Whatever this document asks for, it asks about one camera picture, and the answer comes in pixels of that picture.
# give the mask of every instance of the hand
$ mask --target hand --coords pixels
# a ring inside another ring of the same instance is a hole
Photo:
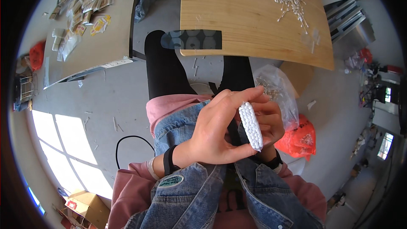
[[[276,111],[276,104],[269,102],[269,96],[263,95],[263,91],[263,86],[240,92],[226,89],[215,96],[200,111],[192,138],[174,149],[173,164],[180,168],[195,162],[227,164],[255,155],[257,151],[250,144],[233,146],[225,140],[227,126],[234,117],[240,120],[237,109],[247,101],[252,103],[255,112],[262,114],[256,117],[261,129],[264,129],[263,150],[268,143],[279,140],[284,135],[281,112],[278,105],[278,112]],[[158,177],[164,176],[163,155],[154,159],[153,169]]]
[[[271,101],[263,104],[252,103],[252,106],[260,125],[263,142],[267,143],[257,156],[264,162],[269,162],[277,156],[274,144],[285,133],[281,119],[281,110],[276,102]]]
[[[269,97],[263,95],[263,91],[262,86],[240,92],[226,89],[215,96],[199,113],[192,138],[188,140],[190,159],[201,163],[227,164],[256,154],[250,144],[233,146],[228,143],[225,133],[243,102],[268,102]]]

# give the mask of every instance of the gray table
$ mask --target gray table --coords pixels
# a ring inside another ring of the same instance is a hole
[[[114,4],[106,7],[105,10],[95,12],[93,18],[97,14],[108,14],[111,16],[111,23],[104,33],[98,33],[94,36],[90,35],[92,26],[88,25],[82,36],[82,41],[70,53],[65,62],[57,61],[58,52],[51,49],[54,41],[53,29],[67,28],[68,18],[65,16],[66,12],[63,11],[48,30],[44,51],[44,89],[59,82],[83,79],[86,74],[101,69],[137,61],[137,59],[133,59],[133,55],[144,59],[143,54],[133,51],[134,9],[137,1],[115,0]]]

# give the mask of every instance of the pink sweatshirt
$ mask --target pink sweatshirt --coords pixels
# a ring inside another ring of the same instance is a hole
[[[211,99],[208,95],[166,95],[150,100],[147,105],[147,116],[154,137],[155,125],[167,115],[196,103]],[[325,221],[326,200],[319,188],[307,183],[300,176],[293,175],[284,163],[278,175],[290,186],[301,204]],[[129,169],[117,171],[113,186],[112,209],[109,215],[109,229],[123,228],[130,216],[148,209],[151,205],[150,191],[156,180],[148,170],[147,162],[131,163]],[[227,199],[228,190],[223,189],[219,198],[219,211],[216,213],[214,228],[256,228],[249,214],[246,196],[243,192],[245,209],[237,210],[237,200],[232,193]]]

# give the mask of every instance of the embroidered patch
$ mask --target embroidered patch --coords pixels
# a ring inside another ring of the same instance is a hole
[[[184,176],[176,175],[163,180],[158,187],[173,187],[180,184],[184,180]]]

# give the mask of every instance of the black wristband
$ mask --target black wristband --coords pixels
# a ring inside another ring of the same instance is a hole
[[[177,145],[171,146],[165,153],[164,153],[164,174],[165,176],[172,174],[176,170],[180,168],[173,164],[173,152]]]
[[[271,161],[263,163],[265,165],[267,165],[268,167],[270,167],[271,169],[276,169],[278,167],[278,164],[282,164],[282,160],[280,157],[280,154],[278,153],[278,151],[276,150],[276,157],[273,158]]]

